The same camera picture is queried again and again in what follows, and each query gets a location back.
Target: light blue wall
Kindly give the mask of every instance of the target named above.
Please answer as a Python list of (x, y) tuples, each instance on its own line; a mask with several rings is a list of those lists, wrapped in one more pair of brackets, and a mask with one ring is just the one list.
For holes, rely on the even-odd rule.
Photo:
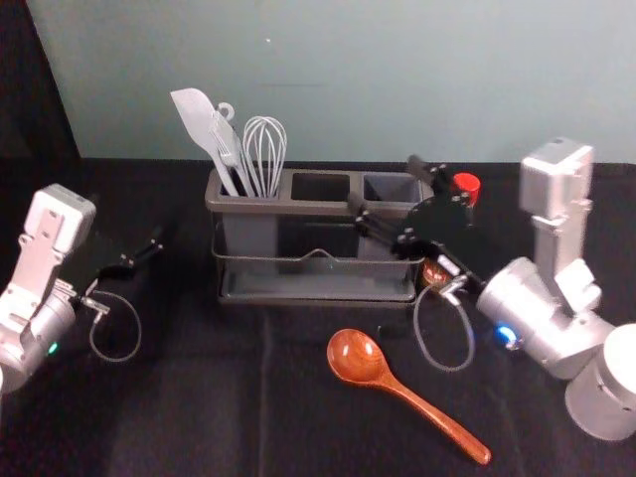
[(636, 162), (634, 0), (30, 0), (84, 157), (204, 158), (169, 91), (285, 125), (288, 160)]

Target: black tablecloth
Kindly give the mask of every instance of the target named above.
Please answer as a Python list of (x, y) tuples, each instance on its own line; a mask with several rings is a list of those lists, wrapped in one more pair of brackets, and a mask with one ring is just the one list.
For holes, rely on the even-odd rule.
[[(60, 350), (4, 397), (3, 477), (636, 474), (636, 437), (608, 444), (584, 434), (565, 410), (565, 383), (523, 354), (502, 350), (474, 311), (475, 362), (449, 375), (421, 357), (403, 311), (220, 306), (203, 199), (208, 163), (34, 167), (0, 162), (2, 286), (39, 187), (57, 181), (86, 196), (98, 193), (93, 230), (122, 243), (140, 244), (162, 213), (185, 208), (164, 255), (133, 281), (108, 285), (141, 315), (139, 355), (120, 366), (100, 361), (87, 346), (90, 319), (80, 315)], [(533, 230), (517, 206), (518, 165), (453, 168), (482, 178), (479, 225), (532, 256)], [(591, 198), (585, 258), (604, 291), (601, 316), (619, 325), (636, 318), (636, 167), (596, 165)], [(460, 360), (463, 338), (452, 320), (425, 315), (434, 349)], [(390, 323), (405, 330), (381, 341), (395, 374), (482, 439), (493, 452), (490, 465), (471, 462), (404, 403), (331, 374), (325, 345), (335, 331), (375, 335)]]

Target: gray utensil caddy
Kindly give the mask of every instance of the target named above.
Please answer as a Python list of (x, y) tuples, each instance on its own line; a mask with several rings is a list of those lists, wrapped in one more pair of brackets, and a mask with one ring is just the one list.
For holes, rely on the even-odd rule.
[(213, 170), (206, 206), (220, 301), (410, 305), (420, 260), (396, 260), (360, 237), (350, 192), (396, 223), (432, 195), (406, 173), (284, 169), (277, 197), (230, 197)]

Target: red knob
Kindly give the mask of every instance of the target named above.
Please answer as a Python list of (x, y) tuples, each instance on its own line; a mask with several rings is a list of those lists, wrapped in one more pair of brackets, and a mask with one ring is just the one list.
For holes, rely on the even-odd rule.
[(481, 181), (477, 176), (469, 174), (467, 172), (460, 172), (453, 176), (455, 185), (462, 192), (467, 192), (470, 196), (469, 204), (474, 206), (479, 199), (479, 191), (481, 189)]

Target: brown wooden spoon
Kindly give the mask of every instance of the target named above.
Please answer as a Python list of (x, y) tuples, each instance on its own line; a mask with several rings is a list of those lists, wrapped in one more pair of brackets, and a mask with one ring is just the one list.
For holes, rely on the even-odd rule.
[(441, 410), (426, 402), (393, 375), (382, 350), (358, 330), (340, 330), (329, 340), (327, 361), (342, 381), (394, 394), (417, 409), (480, 464), (490, 461), (488, 447)]

